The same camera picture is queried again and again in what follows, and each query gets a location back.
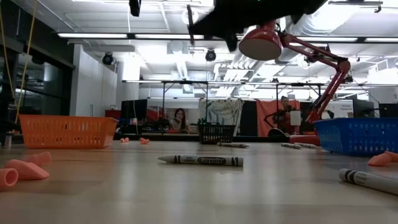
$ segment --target woman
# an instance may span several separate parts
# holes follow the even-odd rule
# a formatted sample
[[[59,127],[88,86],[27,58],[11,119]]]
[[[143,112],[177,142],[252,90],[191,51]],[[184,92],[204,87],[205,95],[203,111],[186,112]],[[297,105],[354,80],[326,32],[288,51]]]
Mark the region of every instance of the woman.
[[[175,110],[174,119],[170,121],[171,128],[180,133],[191,132],[188,120],[185,117],[185,111],[182,108]]]

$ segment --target white crayon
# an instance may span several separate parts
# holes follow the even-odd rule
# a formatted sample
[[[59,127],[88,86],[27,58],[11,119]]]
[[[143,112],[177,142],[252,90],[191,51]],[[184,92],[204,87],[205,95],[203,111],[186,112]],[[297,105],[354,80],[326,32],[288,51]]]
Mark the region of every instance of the white crayon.
[[[240,148],[247,148],[250,147],[247,144],[236,144],[236,143],[223,143],[223,142],[219,142],[217,143],[218,146],[225,146],[225,147],[240,147]]]
[[[282,147],[291,147],[293,149],[300,149],[301,148],[301,145],[298,145],[298,144],[281,143],[280,145]]]
[[[368,174],[349,169],[341,169],[338,173],[343,181],[357,184],[370,189],[381,190],[383,192],[398,195],[398,180],[379,175]]]
[[[299,142],[296,142],[296,143],[294,143],[294,144],[298,144],[299,146],[307,147],[307,148],[310,148],[310,149],[313,149],[313,148],[316,148],[316,147],[317,147],[317,146],[314,145],[314,144],[305,144],[305,143],[299,143]]]
[[[243,166],[243,158],[220,156],[162,156],[158,159],[175,164],[202,164],[216,166]]]

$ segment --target lamp arm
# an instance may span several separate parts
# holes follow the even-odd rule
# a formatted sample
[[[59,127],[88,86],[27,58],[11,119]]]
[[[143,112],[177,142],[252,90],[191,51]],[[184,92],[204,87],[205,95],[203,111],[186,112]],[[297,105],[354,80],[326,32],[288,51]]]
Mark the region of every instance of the lamp arm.
[[[327,50],[323,50],[319,47],[309,44],[306,41],[300,40],[291,34],[279,32],[279,38],[282,42],[283,47],[293,50],[294,52],[297,52],[299,54],[305,55],[314,61],[329,65],[336,70],[336,74],[329,83],[325,92],[323,92],[322,96],[315,100],[310,106],[311,113],[309,114],[306,121],[309,123],[318,121],[321,119],[322,113],[324,112],[330,100],[333,99],[333,95],[336,93],[338,87],[344,82],[345,76],[351,69],[351,64],[348,61],[348,58],[332,54]],[[300,47],[292,46],[290,45],[290,43],[298,43],[308,49],[311,49],[312,52],[307,52]]]

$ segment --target lamp shade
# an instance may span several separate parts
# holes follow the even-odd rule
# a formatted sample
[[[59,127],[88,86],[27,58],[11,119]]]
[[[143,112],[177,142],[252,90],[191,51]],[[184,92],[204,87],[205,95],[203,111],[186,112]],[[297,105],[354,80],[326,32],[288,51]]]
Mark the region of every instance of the lamp shade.
[[[239,43],[243,55],[254,60],[274,60],[282,53],[282,44],[274,31],[275,21],[248,32]]]

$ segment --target person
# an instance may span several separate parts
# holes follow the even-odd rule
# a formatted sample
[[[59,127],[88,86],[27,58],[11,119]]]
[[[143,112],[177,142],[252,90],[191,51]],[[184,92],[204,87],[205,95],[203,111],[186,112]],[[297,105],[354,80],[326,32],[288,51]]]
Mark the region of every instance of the person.
[[[182,108],[175,110],[174,119],[170,121],[170,127],[179,133],[190,133],[191,127],[185,117],[185,111]]]
[[[290,112],[296,110],[293,106],[289,105],[289,99],[286,96],[282,96],[280,99],[282,102],[282,109],[278,110],[274,117],[274,124],[284,133],[292,134],[294,128],[290,125]]]

